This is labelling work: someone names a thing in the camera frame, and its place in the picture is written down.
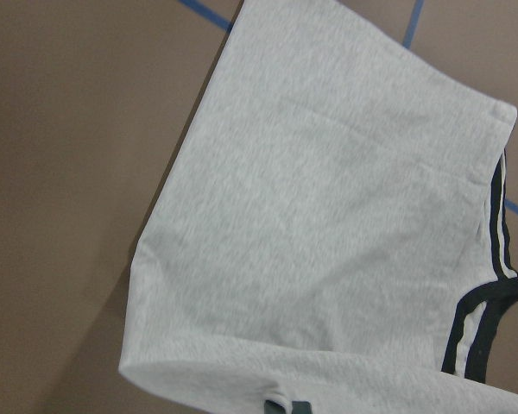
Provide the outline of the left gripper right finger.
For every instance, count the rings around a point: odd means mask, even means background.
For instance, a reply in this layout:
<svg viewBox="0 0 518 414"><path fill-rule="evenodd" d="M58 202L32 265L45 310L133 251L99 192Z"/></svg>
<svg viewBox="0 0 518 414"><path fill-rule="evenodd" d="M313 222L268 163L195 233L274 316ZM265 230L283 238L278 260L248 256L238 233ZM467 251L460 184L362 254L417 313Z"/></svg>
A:
<svg viewBox="0 0 518 414"><path fill-rule="evenodd" d="M312 406L308 401L293 401L292 414L312 414Z"/></svg>

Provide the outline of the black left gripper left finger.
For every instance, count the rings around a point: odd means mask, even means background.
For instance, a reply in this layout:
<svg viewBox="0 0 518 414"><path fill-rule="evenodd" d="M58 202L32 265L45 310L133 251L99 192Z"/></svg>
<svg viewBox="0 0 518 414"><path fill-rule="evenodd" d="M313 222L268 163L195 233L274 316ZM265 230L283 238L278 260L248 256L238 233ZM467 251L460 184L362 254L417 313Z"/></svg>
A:
<svg viewBox="0 0 518 414"><path fill-rule="evenodd" d="M288 410L286 407L272 400L266 400L263 409L265 414L289 414L292 412L292 409Z"/></svg>

